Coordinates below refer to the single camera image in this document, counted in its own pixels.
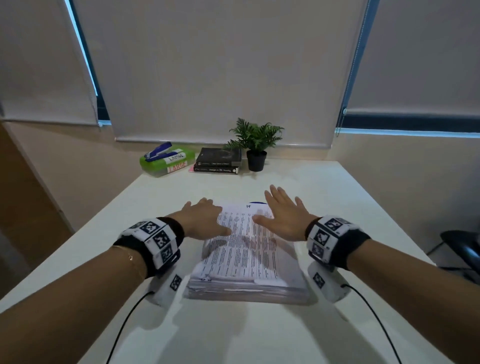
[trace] white table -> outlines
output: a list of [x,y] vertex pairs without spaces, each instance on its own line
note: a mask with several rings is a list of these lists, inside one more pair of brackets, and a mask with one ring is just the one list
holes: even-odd
[[[337,162],[267,160],[262,172],[240,176],[184,169],[161,178],[141,175],[7,294],[0,311],[108,249],[123,229],[142,218],[166,215],[204,196],[214,202],[264,201],[271,183],[301,197],[312,213],[354,221],[372,238],[431,263]],[[180,262],[193,267],[201,245],[185,239]],[[296,250],[306,273],[311,262],[307,250],[301,243]],[[341,273],[376,310],[403,363],[450,363],[352,273]],[[335,305],[322,296],[311,306],[211,302],[182,298],[187,280],[167,312],[149,302],[137,307],[113,363],[396,363],[382,329],[354,292]],[[132,295],[81,363],[105,362],[121,323],[147,284]]]

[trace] potted plant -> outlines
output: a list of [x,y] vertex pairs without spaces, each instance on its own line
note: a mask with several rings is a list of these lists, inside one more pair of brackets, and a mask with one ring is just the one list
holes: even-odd
[[277,141],[282,140],[282,130],[284,128],[272,125],[271,122],[258,126],[246,122],[245,119],[238,118],[237,127],[229,130],[235,133],[237,140],[230,140],[225,148],[248,149],[248,169],[259,172],[264,169],[265,158],[267,157],[265,149],[270,146],[275,148]]

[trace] white label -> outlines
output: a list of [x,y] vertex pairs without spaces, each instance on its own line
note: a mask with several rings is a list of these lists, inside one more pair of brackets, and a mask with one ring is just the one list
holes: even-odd
[[178,154],[175,154],[174,156],[163,158],[163,160],[165,161],[165,163],[169,164],[169,163],[174,162],[178,159],[184,159],[186,157],[187,157],[187,155],[185,153],[178,153]]
[[179,164],[176,164],[174,166],[169,166],[167,168],[167,173],[172,173],[173,171],[179,170],[180,168],[186,167],[187,166],[187,161],[183,161]]

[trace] gold bracelet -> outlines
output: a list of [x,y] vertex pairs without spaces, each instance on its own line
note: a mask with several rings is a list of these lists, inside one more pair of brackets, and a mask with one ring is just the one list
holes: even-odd
[[142,279],[145,279],[145,277],[143,276],[142,272],[140,271],[139,267],[137,267],[137,265],[135,264],[135,262],[133,261],[133,255],[130,254],[130,251],[129,249],[125,248],[124,246],[120,246],[120,245],[112,245],[112,247],[114,248],[120,248],[121,250],[123,250],[124,252],[126,252],[128,254],[128,259],[132,262],[132,265],[133,267],[135,268],[135,270],[138,272],[138,274],[140,275],[140,277]]

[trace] black plant pot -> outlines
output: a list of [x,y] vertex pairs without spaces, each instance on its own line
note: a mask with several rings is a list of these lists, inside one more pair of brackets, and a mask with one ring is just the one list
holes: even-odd
[[264,150],[261,152],[255,152],[254,150],[247,151],[248,169],[252,172],[260,172],[264,169],[265,158],[267,158],[267,152]]

